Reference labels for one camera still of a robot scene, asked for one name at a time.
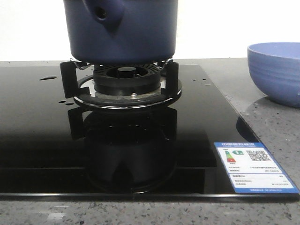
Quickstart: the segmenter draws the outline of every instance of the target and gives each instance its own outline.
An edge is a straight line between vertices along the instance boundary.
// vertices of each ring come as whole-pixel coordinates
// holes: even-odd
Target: blue ceramic pot
[[[248,66],[263,93],[280,104],[300,107],[300,43],[251,45]]]
[[[177,0],[64,0],[72,55],[138,64],[175,53]]]

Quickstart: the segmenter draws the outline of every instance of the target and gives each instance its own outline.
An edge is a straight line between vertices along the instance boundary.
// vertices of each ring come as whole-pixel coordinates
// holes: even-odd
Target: gas stove
[[[215,143],[260,140],[199,65],[179,67],[181,82],[167,104],[125,110],[85,101],[107,96],[91,90],[101,69],[73,73],[69,84],[83,82],[68,89],[59,66],[0,68],[1,199],[299,199],[236,192]]]
[[[181,96],[179,65],[172,59],[156,64],[94,65],[93,75],[78,81],[76,69],[92,64],[63,62],[60,70],[66,98],[89,109],[127,110],[169,105]]]

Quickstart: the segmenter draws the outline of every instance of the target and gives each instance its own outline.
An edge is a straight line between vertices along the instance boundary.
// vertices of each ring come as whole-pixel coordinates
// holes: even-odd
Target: black glass cooktop
[[[65,99],[59,65],[0,74],[2,199],[298,199],[234,192],[214,142],[259,141],[198,65],[180,66],[175,103],[122,113]]]

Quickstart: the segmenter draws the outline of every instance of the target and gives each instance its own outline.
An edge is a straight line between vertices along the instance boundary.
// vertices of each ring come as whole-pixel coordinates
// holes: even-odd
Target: water droplet
[[[44,80],[52,80],[52,79],[55,79],[57,78],[57,76],[46,76],[46,77],[43,77],[41,79],[39,79],[40,81],[44,81]]]
[[[250,114],[248,112],[240,112],[241,115],[243,116],[249,116]]]

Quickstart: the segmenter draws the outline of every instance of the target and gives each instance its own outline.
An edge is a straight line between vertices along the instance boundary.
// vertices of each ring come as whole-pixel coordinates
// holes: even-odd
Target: screw
[[[132,93],[132,94],[131,94],[131,98],[132,98],[132,99],[136,99],[136,97],[137,97],[137,94],[136,94],[136,93]]]

